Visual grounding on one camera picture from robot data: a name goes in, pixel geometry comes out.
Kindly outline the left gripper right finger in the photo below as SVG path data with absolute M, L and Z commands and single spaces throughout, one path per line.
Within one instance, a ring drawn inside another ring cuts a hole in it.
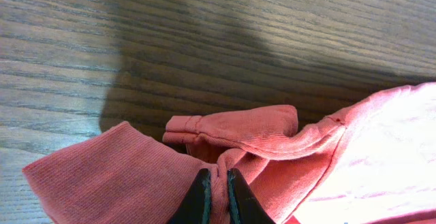
M 231 224 L 275 224 L 238 169 L 228 170 L 227 184 Z

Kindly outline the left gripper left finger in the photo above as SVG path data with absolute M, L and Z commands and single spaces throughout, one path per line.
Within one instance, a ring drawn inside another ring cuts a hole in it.
M 201 169 L 167 224 L 209 224 L 212 209 L 211 172 Z

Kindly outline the orange soccer t-shirt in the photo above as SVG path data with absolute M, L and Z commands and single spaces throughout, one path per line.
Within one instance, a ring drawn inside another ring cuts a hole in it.
M 302 129 L 285 105 L 175 116 L 161 142 L 124 122 L 22 172 L 55 223 L 167 223 L 206 170 L 210 221 L 229 223 L 233 168 L 276 223 L 434 223 L 435 84 Z

